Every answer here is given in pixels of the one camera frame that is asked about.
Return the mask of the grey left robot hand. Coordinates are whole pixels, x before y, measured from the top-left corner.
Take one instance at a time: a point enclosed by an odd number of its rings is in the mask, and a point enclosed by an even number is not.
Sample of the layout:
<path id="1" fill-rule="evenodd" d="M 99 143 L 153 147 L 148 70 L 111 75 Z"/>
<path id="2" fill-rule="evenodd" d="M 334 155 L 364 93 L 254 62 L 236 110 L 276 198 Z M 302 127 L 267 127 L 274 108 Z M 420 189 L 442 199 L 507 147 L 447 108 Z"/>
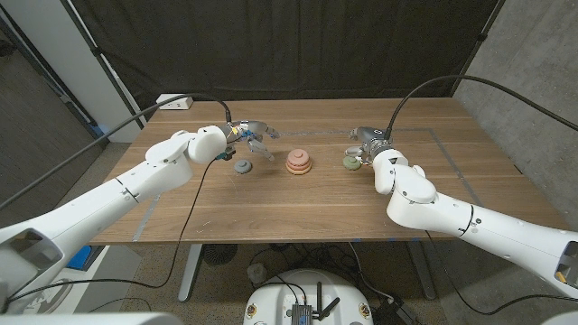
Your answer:
<path id="1" fill-rule="evenodd" d="M 280 137 L 280 134 L 267 123 L 241 120 L 227 123 L 220 129 L 227 140 L 224 160 L 230 160 L 232 158 L 236 152 L 235 143 L 239 142 L 246 142 L 249 151 L 252 153 L 259 153 L 269 161 L 275 159 L 263 143 L 263 138 L 265 135 L 268 135 L 273 139 L 277 139 Z"/>

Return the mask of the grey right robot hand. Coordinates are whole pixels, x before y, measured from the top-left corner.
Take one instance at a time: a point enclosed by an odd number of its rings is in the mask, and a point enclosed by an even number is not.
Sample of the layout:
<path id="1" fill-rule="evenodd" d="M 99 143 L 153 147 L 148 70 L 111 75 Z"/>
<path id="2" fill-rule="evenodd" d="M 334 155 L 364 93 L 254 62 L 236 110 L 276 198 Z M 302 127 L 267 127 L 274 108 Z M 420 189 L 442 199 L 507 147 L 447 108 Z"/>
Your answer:
<path id="1" fill-rule="evenodd" d="M 349 147 L 345 155 L 363 163 L 373 163 L 379 153 L 393 148 L 391 141 L 386 138 L 386 132 L 373 127 L 356 127 L 350 131 L 349 139 L 360 141 L 360 145 Z"/>

